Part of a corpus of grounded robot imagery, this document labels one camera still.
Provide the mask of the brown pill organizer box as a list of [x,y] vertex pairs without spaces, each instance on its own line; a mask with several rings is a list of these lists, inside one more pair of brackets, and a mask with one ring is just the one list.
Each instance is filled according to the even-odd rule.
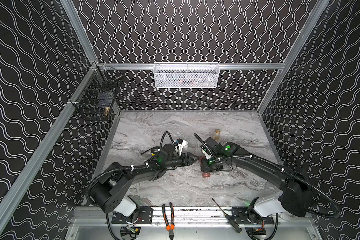
[[199,163],[201,167],[201,173],[203,178],[209,178],[211,176],[208,172],[208,160],[206,157],[199,157]]

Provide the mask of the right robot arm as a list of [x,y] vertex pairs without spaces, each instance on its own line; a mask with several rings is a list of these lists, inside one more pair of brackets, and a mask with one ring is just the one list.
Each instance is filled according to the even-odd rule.
[[[282,191],[281,195],[254,199],[253,210],[256,214],[266,217],[288,212],[296,217],[304,217],[307,213],[324,218],[339,217],[339,205],[315,186],[305,171],[296,172],[291,168],[273,163],[233,142],[221,145],[213,138],[202,140],[197,134],[194,134],[194,137],[201,142],[201,148],[207,154],[207,159],[202,162],[204,173],[222,171],[223,164],[234,165],[261,177]],[[331,213],[321,213],[311,208],[314,192],[330,203],[334,209]]]

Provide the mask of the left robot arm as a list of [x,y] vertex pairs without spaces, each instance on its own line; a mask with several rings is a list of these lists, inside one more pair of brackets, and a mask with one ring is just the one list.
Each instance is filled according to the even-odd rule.
[[191,166],[199,160],[198,156],[183,152],[186,144],[185,140],[175,141],[170,132],[164,132],[160,144],[145,151],[151,156],[142,165],[122,166],[115,162],[94,177],[85,192],[87,202],[105,214],[133,215],[138,204],[126,196],[131,185],[158,180],[168,171]]

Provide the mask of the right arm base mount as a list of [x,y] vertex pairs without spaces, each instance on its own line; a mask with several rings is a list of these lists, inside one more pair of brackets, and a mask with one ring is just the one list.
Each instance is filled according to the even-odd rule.
[[232,217],[239,225],[273,225],[272,215],[261,217],[254,210],[248,210],[248,207],[233,207]]

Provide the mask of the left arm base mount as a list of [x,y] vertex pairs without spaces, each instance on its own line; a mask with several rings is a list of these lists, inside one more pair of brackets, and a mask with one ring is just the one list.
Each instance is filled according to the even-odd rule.
[[134,212],[126,217],[121,213],[114,213],[111,223],[112,224],[125,224],[125,225],[133,225],[133,224],[151,224],[153,218],[153,208],[150,207],[138,207]]

